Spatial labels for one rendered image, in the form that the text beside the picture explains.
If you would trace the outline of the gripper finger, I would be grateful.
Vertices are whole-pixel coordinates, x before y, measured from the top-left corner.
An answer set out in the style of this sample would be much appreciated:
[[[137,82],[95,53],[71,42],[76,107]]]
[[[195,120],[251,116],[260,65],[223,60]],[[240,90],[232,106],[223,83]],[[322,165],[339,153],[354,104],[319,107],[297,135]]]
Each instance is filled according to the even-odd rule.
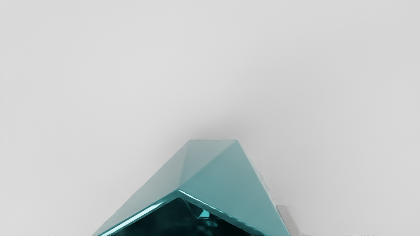
[[[306,233],[303,233],[297,222],[295,221],[295,218],[293,217],[289,207],[287,205],[277,205],[277,210],[279,211],[280,216],[282,217],[282,220],[290,233],[290,236],[311,236]]]

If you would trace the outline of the teal faceted mug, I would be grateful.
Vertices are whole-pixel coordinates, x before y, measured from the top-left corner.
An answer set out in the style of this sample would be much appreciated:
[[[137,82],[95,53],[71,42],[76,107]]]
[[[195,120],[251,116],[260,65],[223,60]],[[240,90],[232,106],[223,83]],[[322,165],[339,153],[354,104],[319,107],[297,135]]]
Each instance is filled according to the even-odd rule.
[[[291,236],[238,140],[191,140],[94,236]]]

